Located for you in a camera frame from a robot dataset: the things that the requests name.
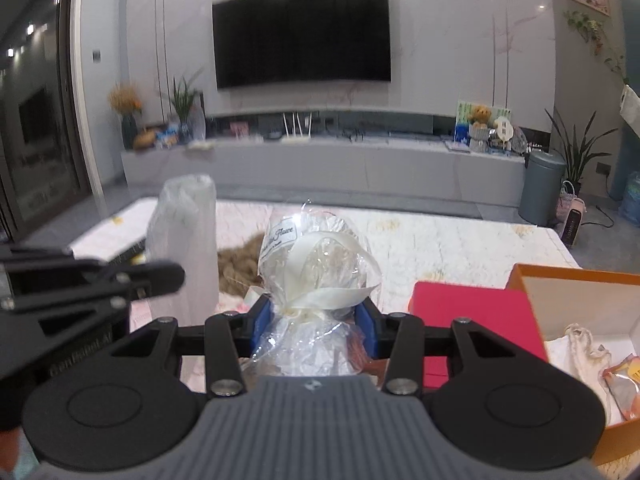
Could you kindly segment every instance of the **white towel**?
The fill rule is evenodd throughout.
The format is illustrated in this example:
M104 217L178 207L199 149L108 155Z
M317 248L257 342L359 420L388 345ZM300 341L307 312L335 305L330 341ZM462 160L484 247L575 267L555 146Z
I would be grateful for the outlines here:
M553 366L582 381L598 396L609 425L611 393L602 372L611 366L611 352L602 345L594 348L591 332L576 324L564 329L564 337L545 342L545 348Z

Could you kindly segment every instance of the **potted plant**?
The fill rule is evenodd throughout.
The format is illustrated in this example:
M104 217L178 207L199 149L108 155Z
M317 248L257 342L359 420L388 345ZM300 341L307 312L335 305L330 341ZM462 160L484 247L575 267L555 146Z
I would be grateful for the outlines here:
M558 132L560 140L562 141L563 153L561 153L561 155L566 162L567 180L573 184L575 193L578 194L580 193L580 180L582 179L582 172L584 172L584 168L587 166L587 163L599 156L611 155L610 153L605 152L592 152L591 150L593 149L593 145L602 137L608 136L609 134L617 131L617 128L613 128L612 130L608 130L603 134L599 134L591 137L591 139L588 139L587 134L589 133L589 129L593 124L594 118L596 117L596 112L594 112L591 116L591 119L589 119L587 127L584 129L582 139L578 141L575 124L573 138L570 138L569 132L567 131L566 126L564 126L564 121L562 120L562 117L558 110L555 110L555 112L562 126L562 130L560 130L560 128L558 127L558 123L552 117L552 115L547 110L545 110L545 112L549 116L549 119L551 119L551 123L553 124L556 132Z
M191 140L191 127L188 123L188 117L191 107L193 107L193 101L196 95L199 94L198 90L191 88L191 84L200 75L200 72L201 70L198 70L188 81L183 77L178 83L176 83L174 77L171 95L162 95L171 103L180 121L180 127L178 128L180 142Z
M109 92L107 99L111 108L122 116L122 143L125 150L130 150L133 148L133 139L138 134L138 126L133 113L142 111L136 87L131 84L116 85Z

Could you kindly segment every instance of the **floor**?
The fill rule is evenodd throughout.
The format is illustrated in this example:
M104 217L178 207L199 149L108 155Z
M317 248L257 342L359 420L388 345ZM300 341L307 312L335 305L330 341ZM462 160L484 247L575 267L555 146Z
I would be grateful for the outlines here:
M143 196L158 195L158 188L129 188L118 182L105 188L104 197L89 198L69 209L55 220L34 232L27 243L36 246L67 246L101 219L120 211ZM440 214L498 222L523 223L513 207L501 207L446 200L428 200L402 196L385 196L340 191L309 191L268 189L261 187L219 186L218 197L228 200L256 202L313 203L329 206L396 210L403 212ZM640 228L618 216L617 204L610 199L585 196L587 213L584 222L610 225L609 219L596 209L599 206L614 221L606 228L601 225L583 225L577 241L571 248L578 264L585 269L616 270L640 274Z

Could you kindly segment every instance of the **glass sliding door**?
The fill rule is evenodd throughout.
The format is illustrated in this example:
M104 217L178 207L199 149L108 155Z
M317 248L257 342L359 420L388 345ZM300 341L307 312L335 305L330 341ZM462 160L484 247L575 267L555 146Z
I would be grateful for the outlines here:
M69 17L70 0L0 0L0 207L16 241L90 194Z

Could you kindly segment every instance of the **white marble wall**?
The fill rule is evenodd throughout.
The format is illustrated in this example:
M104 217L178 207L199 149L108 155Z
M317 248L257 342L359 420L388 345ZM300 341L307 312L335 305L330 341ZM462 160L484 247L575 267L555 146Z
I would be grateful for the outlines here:
M551 0L390 0L392 82L323 82L218 91L211 5L127 0L130 77L150 120L159 91L199 69L209 113L357 108L454 115L458 99L508 105L522 126L548 130L555 89Z

